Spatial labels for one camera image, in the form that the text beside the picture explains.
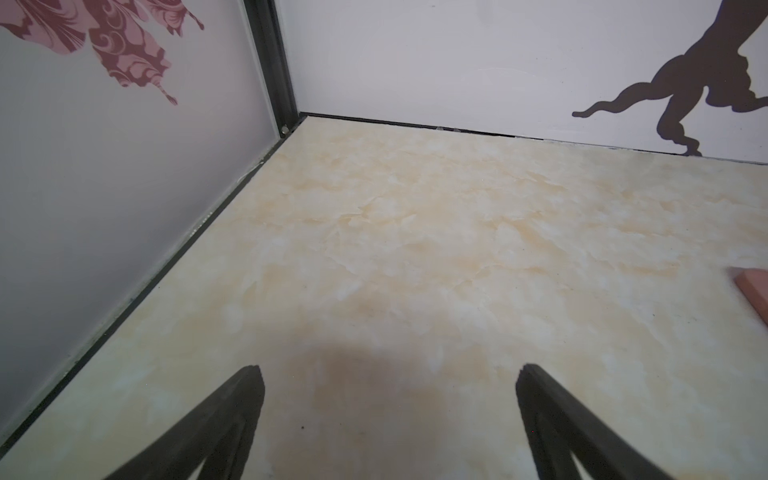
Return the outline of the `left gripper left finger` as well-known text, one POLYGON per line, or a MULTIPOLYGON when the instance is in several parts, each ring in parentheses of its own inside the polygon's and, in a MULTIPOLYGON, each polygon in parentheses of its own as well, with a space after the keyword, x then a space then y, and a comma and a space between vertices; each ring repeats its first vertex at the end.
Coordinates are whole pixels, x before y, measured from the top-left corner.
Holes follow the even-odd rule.
POLYGON ((247 463, 265 383, 261 370, 238 370, 110 479, 239 479, 247 463))

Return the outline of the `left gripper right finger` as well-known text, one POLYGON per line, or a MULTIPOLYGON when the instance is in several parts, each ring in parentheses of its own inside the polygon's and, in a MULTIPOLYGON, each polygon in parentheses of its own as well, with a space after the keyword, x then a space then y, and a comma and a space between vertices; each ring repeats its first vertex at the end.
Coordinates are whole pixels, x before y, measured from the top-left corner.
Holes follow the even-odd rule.
POLYGON ((668 479, 542 367, 526 364, 515 384, 540 479, 668 479))

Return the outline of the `pink phone case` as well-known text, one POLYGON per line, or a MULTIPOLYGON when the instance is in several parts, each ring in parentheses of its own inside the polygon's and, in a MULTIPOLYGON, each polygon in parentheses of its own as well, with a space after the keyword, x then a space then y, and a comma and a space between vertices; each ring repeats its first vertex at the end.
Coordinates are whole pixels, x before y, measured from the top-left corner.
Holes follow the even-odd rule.
POLYGON ((734 283, 755 313, 768 324, 768 271, 748 268, 741 270, 734 278, 734 283))

